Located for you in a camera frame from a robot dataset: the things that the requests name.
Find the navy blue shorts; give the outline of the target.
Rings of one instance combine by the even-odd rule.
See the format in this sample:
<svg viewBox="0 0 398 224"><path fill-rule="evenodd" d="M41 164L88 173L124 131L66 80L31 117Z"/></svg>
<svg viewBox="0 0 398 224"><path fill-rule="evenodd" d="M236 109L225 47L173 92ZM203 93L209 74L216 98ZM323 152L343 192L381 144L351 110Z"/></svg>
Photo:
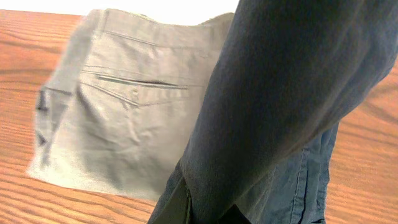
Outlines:
<svg viewBox="0 0 398 224"><path fill-rule="evenodd" d="M183 177L191 223L233 205L251 223L324 223L339 122L396 58L396 1L240 1L149 221Z"/></svg>

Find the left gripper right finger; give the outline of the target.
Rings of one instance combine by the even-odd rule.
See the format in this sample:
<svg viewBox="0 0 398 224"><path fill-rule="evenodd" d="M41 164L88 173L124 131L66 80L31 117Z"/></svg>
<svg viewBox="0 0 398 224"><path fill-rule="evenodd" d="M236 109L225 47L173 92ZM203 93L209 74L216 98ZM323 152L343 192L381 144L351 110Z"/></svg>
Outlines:
<svg viewBox="0 0 398 224"><path fill-rule="evenodd" d="M251 224L237 205L233 205L218 221L217 224Z"/></svg>

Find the folded grey shorts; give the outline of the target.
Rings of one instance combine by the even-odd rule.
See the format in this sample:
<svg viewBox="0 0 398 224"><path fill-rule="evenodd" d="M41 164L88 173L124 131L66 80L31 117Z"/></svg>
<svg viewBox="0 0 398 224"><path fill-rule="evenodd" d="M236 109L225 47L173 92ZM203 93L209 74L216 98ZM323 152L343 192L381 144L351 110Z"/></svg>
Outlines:
<svg viewBox="0 0 398 224"><path fill-rule="evenodd" d="M182 26L91 11L39 91L28 174L156 201L190 138L232 19Z"/></svg>

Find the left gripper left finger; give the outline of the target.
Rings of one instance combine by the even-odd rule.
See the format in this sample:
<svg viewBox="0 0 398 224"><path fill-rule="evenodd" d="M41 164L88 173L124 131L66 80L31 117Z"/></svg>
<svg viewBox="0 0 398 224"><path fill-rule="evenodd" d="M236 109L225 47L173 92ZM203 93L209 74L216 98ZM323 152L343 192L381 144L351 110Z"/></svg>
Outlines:
<svg viewBox="0 0 398 224"><path fill-rule="evenodd" d="M150 224L190 224L192 216L192 198L182 177L162 211Z"/></svg>

